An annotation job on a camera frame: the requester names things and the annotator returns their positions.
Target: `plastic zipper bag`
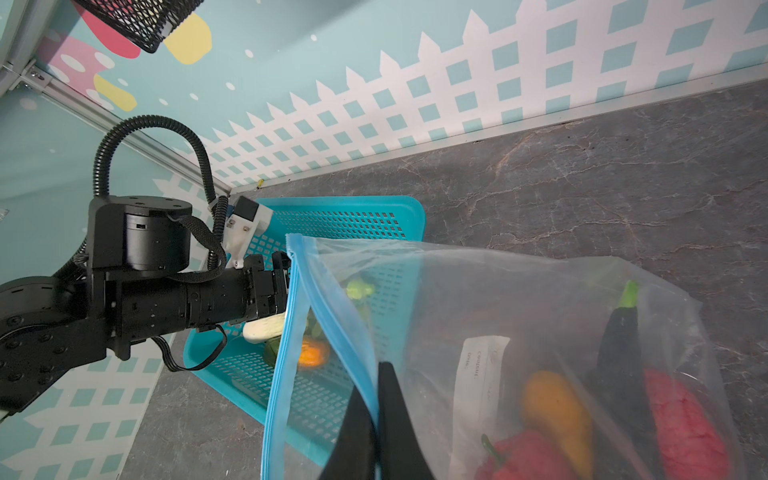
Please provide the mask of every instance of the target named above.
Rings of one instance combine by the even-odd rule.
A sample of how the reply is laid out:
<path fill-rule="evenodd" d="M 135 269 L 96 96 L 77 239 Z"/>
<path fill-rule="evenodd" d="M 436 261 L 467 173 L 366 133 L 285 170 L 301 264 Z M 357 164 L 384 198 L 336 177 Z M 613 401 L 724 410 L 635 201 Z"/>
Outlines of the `plastic zipper bag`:
<path fill-rule="evenodd" d="M 435 478 L 745 478 L 700 304 L 668 282 L 613 257 L 301 235 L 287 246 L 264 478 L 318 478 L 353 386 L 378 418 L 384 361 Z M 330 354 L 302 369 L 310 307 Z"/>

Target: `green stem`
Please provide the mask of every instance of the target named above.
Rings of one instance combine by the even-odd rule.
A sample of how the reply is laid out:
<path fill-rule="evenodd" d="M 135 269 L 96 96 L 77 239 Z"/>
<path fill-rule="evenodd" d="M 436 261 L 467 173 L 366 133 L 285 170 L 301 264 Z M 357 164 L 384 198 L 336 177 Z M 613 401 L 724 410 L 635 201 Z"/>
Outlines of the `green stem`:
<path fill-rule="evenodd" d="M 493 447 L 491 440 L 488 438 L 488 436 L 485 433 L 480 436 L 480 443 L 482 443 L 482 446 L 484 449 L 488 450 L 488 453 L 491 454 L 491 457 L 493 457 L 496 460 L 496 466 L 499 468 L 503 467 L 504 463 L 506 462 L 504 460 L 504 457 L 502 457 L 502 454 L 499 453 L 498 450 Z"/>
<path fill-rule="evenodd" d="M 624 286 L 624 292 L 621 294 L 621 300 L 619 300 L 618 308 L 634 308 L 637 306 L 637 289 L 639 286 L 637 282 L 630 280 L 627 285 Z"/>

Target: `white bracket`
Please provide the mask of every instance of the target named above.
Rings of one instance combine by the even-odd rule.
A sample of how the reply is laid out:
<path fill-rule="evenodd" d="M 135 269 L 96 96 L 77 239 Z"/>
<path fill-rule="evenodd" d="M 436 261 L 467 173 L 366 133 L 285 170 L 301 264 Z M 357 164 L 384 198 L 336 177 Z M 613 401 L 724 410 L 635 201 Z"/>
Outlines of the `white bracket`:
<path fill-rule="evenodd" d="M 253 221 L 235 214 L 227 218 L 224 224 L 223 247 L 230 254 L 227 268 L 243 268 L 243 259 L 253 237 L 261 236 L 270 227 L 272 209 L 259 205 Z"/>
<path fill-rule="evenodd" d="M 43 93 L 43 90 L 45 90 L 45 87 L 47 87 L 51 82 L 52 75 L 35 67 L 34 58 L 30 60 L 29 63 L 27 63 L 27 66 L 24 67 L 21 74 L 16 74 L 16 72 L 7 66 L 6 69 L 9 70 L 12 74 L 18 75 L 13 83 L 11 83 L 9 90 L 13 90 L 23 83 L 25 87 L 31 88 L 32 90 L 41 94 Z"/>

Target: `marble floor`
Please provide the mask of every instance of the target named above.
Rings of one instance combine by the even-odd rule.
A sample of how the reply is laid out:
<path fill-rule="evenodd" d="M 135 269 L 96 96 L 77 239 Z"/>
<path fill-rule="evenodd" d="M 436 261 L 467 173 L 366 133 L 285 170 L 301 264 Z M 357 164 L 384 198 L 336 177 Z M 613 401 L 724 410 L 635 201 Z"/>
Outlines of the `marble floor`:
<path fill-rule="evenodd" d="M 427 242 L 615 255 L 686 290 L 703 303 L 749 478 L 768 479 L 768 81 L 248 196 L 373 193 L 419 200 Z M 121 479 L 257 478 L 262 434 L 197 377 L 165 371 Z"/>

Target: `yellow spot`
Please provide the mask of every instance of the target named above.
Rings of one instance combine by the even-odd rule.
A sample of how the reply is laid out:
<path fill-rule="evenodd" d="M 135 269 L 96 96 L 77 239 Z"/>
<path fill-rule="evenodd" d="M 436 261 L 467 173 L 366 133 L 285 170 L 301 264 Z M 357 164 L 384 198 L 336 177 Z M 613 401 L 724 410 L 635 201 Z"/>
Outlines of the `yellow spot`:
<path fill-rule="evenodd" d="M 163 43 L 185 65 L 200 60 L 213 46 L 208 24 L 194 13 L 168 35 Z"/>
<path fill-rule="evenodd" d="M 94 75 L 94 87 L 96 91 L 112 100 L 112 103 L 125 111 L 131 111 L 136 108 L 136 99 L 120 87 L 104 80 L 100 75 Z"/>

